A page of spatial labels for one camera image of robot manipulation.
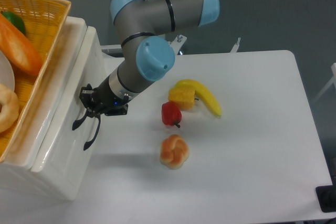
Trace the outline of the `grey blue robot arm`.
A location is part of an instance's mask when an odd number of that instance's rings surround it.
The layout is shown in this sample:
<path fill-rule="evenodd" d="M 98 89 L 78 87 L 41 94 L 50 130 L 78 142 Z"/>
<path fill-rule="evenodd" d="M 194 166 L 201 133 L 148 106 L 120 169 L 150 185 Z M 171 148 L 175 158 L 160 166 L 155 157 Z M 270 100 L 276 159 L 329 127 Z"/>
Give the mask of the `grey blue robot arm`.
<path fill-rule="evenodd" d="M 128 103 L 173 67 L 164 34 L 214 22 L 219 0 L 112 0 L 110 12 L 124 61 L 98 87 L 85 86 L 85 117 L 124 115 Z"/>

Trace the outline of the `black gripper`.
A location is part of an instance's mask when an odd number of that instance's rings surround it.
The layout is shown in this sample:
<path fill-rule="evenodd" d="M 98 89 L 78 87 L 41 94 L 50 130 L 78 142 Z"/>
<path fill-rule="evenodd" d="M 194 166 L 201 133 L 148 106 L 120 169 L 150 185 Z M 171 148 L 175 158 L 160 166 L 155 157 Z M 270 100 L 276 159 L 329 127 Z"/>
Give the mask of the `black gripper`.
<path fill-rule="evenodd" d="M 108 76 L 96 88 L 89 83 L 81 87 L 79 99 L 90 118 L 97 118 L 102 114 L 126 115 L 131 93 L 121 84 L 118 76 Z"/>

